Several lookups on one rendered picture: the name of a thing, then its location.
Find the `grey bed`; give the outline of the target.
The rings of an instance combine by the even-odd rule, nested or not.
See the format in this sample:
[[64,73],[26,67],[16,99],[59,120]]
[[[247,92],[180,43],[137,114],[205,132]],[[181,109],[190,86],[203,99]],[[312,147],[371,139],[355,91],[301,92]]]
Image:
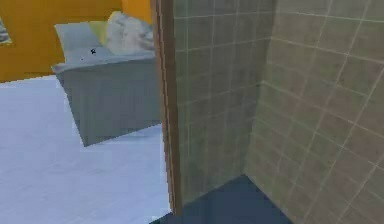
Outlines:
[[161,123],[155,54],[115,55],[85,22],[57,24],[65,56],[52,67],[84,146]]

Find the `white crumpled pillow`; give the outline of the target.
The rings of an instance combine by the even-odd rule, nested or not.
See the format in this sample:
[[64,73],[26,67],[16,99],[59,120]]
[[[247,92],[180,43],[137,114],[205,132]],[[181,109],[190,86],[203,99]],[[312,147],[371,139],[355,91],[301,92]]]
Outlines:
[[105,46],[115,55],[152,51],[152,27],[140,19],[115,11],[107,21]]

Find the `brown wooden door frame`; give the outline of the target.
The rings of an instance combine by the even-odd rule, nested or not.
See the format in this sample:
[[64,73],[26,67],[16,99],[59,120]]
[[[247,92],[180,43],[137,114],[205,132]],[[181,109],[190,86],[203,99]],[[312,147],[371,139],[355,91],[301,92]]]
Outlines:
[[182,214],[173,0],[150,0],[169,203]]

